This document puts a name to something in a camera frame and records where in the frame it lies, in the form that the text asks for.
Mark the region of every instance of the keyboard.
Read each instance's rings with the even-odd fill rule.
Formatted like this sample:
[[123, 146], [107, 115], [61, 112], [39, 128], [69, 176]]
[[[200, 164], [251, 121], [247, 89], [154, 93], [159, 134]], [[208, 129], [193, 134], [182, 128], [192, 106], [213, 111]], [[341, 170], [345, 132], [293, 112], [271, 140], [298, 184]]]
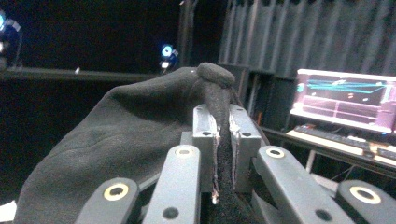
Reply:
[[297, 126], [296, 128], [294, 128], [294, 131], [298, 132], [298, 133], [309, 134], [309, 135], [312, 135], [315, 137], [327, 139], [327, 140], [345, 144], [348, 146], [358, 147], [358, 148], [363, 149], [363, 151], [370, 151], [370, 144], [368, 142], [361, 142], [361, 141], [353, 140], [353, 139], [350, 139], [350, 138], [347, 138], [347, 137], [344, 137], [344, 136], [341, 136], [341, 135], [338, 135], [335, 133], [326, 133], [326, 132], [308, 128], [305, 126]]

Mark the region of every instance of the gray curtain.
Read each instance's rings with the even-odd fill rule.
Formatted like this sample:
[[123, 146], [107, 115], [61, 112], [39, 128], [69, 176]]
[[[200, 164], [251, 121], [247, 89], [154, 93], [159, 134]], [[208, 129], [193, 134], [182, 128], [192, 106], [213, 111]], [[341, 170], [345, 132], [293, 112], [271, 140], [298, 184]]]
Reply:
[[230, 0], [219, 63], [396, 76], [394, 0]]

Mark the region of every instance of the monitor screen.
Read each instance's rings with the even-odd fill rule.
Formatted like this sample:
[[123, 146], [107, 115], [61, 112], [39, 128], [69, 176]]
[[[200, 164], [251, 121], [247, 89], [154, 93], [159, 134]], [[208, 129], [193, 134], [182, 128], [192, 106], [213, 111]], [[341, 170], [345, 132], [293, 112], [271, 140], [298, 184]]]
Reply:
[[291, 114], [391, 133], [396, 77], [298, 70]]

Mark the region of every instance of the blue light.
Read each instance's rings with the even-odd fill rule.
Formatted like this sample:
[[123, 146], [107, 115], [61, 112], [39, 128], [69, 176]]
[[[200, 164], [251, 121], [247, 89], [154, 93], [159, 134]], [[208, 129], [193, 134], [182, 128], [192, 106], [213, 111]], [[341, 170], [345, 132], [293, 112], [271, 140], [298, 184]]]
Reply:
[[165, 46], [162, 51], [163, 57], [170, 57], [172, 55], [172, 47]]

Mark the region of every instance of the black fabric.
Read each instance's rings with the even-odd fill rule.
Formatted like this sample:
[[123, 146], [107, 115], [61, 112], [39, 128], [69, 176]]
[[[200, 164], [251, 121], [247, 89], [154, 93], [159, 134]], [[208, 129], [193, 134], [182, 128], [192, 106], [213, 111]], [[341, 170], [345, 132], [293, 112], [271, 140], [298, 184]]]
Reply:
[[244, 216], [246, 204], [241, 208], [232, 193], [228, 117], [229, 103], [237, 101], [228, 88], [232, 82], [228, 71], [204, 63], [108, 92], [30, 174], [15, 223], [73, 223], [108, 179], [126, 177], [141, 183], [151, 178], [161, 170], [167, 151], [179, 145], [181, 133], [191, 131], [192, 110], [199, 104], [207, 104], [221, 129], [220, 203], [213, 205], [210, 220], [252, 222]]

